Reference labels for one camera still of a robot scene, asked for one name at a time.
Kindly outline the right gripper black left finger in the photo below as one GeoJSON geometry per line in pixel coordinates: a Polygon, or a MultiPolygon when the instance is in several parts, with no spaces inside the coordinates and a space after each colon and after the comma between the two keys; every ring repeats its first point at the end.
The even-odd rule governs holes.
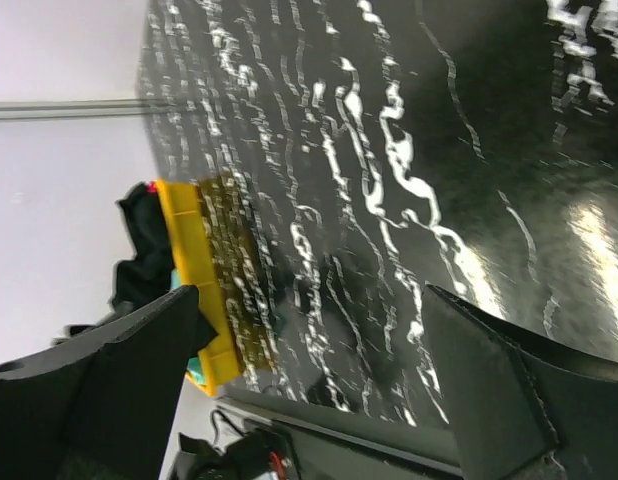
{"type": "Polygon", "coordinates": [[[0,479],[156,479],[198,312],[193,286],[0,364],[0,479]]]}

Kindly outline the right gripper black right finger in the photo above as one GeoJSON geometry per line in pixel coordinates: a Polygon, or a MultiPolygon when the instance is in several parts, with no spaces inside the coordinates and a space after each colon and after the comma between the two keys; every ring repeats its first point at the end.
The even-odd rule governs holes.
{"type": "Polygon", "coordinates": [[[618,479],[618,363],[429,285],[424,330],[467,479],[618,479]]]}

